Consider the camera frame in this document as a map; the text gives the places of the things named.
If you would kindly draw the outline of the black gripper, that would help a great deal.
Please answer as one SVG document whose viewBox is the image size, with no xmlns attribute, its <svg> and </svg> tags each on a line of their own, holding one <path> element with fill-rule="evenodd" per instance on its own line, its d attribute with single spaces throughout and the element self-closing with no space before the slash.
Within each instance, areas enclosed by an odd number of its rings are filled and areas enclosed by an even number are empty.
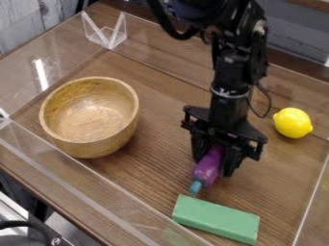
<svg viewBox="0 0 329 246">
<path fill-rule="evenodd" d="M 213 144 L 225 149 L 224 176 L 232 177 L 245 158 L 261 159 L 268 137 L 248 121 L 251 97 L 215 96 L 208 108 L 185 106 L 181 126 L 192 135 L 196 161 L 207 155 Z"/>
</svg>

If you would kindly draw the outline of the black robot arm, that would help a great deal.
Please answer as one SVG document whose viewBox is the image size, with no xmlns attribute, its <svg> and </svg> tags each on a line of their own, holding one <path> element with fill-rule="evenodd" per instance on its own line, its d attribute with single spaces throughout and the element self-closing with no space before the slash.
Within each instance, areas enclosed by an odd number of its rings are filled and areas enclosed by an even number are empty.
<svg viewBox="0 0 329 246">
<path fill-rule="evenodd" d="M 223 174 L 261 158 L 268 137 L 251 124 L 252 94 L 268 76 L 268 19 L 256 0 L 148 0 L 164 31 L 177 40 L 200 36 L 213 47 L 215 79 L 207 108 L 187 106 L 181 126 L 191 131 L 193 158 L 224 147 Z"/>
</svg>

